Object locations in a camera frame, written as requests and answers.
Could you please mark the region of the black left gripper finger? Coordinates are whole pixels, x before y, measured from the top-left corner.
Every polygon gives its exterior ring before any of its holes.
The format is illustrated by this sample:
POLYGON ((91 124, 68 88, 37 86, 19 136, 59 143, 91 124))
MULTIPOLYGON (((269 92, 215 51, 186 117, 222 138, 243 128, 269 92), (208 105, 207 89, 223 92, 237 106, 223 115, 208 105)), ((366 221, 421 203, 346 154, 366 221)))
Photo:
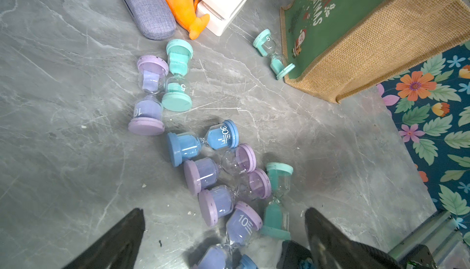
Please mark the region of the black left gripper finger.
POLYGON ((65 267, 132 269, 137 260, 144 231, 144 211, 135 208, 65 267))

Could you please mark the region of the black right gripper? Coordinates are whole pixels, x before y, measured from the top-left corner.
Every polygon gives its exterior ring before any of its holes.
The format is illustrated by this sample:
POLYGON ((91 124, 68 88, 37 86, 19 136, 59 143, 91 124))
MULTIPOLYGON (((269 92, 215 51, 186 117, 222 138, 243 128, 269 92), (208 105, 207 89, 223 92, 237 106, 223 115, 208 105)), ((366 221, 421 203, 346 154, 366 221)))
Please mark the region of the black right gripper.
POLYGON ((320 211, 305 212, 305 228, 310 251, 292 241, 282 242, 277 269, 399 269, 388 254, 368 245, 350 240, 320 211))

